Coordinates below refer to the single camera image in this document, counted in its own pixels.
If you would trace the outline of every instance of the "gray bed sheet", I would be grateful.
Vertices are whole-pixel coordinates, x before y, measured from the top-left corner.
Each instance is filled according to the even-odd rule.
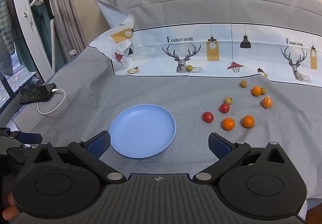
[[[98,0],[134,17],[134,30],[203,22],[268,24],[322,35],[318,0]]]
[[[131,159],[110,147],[101,160],[126,176],[130,173],[189,173],[194,175],[217,158],[208,148],[208,136],[217,132],[231,142],[246,141],[265,147],[269,141],[281,144],[297,167],[308,189],[308,198],[322,198],[322,89],[276,83],[262,75],[246,78],[135,77],[114,75],[111,61],[97,49],[87,47],[72,63],[59,70],[50,82],[66,91],[63,104],[48,115],[41,115],[36,104],[29,104],[13,120],[18,129],[40,133],[54,146],[73,140],[88,140],[109,130],[112,120],[123,110],[138,104],[156,104],[169,110],[177,123],[172,143],[161,153],[146,159]],[[266,87],[273,107],[265,110],[262,97],[251,95],[255,85]],[[219,112],[225,97],[233,104],[227,114]],[[56,92],[50,101],[40,103],[46,112],[63,98]],[[213,112],[212,123],[201,120],[202,112]],[[240,120],[255,118],[255,126],[245,129]],[[226,132],[220,127],[227,117],[236,121]]]

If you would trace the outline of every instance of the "smartphone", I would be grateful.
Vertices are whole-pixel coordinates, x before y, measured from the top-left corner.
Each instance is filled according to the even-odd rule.
[[[52,94],[52,90],[55,88],[56,88],[56,84],[51,83],[34,89],[27,90],[25,94],[21,97],[19,103],[20,105],[25,105],[25,104],[34,103],[34,102],[47,101]]]

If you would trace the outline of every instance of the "blue gripper pad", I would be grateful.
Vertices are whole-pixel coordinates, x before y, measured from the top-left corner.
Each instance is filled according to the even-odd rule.
[[[236,147],[233,143],[214,132],[209,135],[208,146],[218,159],[223,158]]]
[[[84,142],[82,145],[85,150],[90,154],[94,155],[96,158],[99,158],[103,155],[104,152],[111,145],[111,137],[108,131],[102,131],[99,134],[95,135],[93,138]]]
[[[39,144],[42,142],[42,136],[38,133],[22,132],[17,136],[16,139],[22,144]]]

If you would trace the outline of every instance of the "yellow lamp illustration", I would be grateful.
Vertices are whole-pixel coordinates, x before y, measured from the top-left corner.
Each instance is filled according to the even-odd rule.
[[[317,50],[312,45],[310,50],[310,63],[311,63],[311,70],[318,69],[318,58],[317,58]]]
[[[111,36],[111,38],[116,42],[120,43],[121,41],[131,39],[132,38],[132,29],[127,28],[120,32],[117,32]]]
[[[135,67],[133,69],[127,70],[126,73],[127,74],[135,74],[138,73],[140,70],[138,69],[138,67]]]
[[[219,42],[217,39],[211,37],[206,42],[207,45],[207,60],[208,61],[219,61]]]

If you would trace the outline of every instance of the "red apple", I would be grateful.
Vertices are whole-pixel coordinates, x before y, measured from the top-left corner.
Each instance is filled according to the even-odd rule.
[[[223,103],[223,104],[221,104],[221,106],[220,106],[220,111],[221,111],[222,113],[227,113],[227,112],[229,112],[229,109],[230,109],[230,107],[229,107],[229,105],[228,105],[227,103]]]
[[[213,116],[213,114],[211,112],[206,111],[206,112],[203,113],[202,119],[205,122],[211,123],[214,120],[214,116]]]

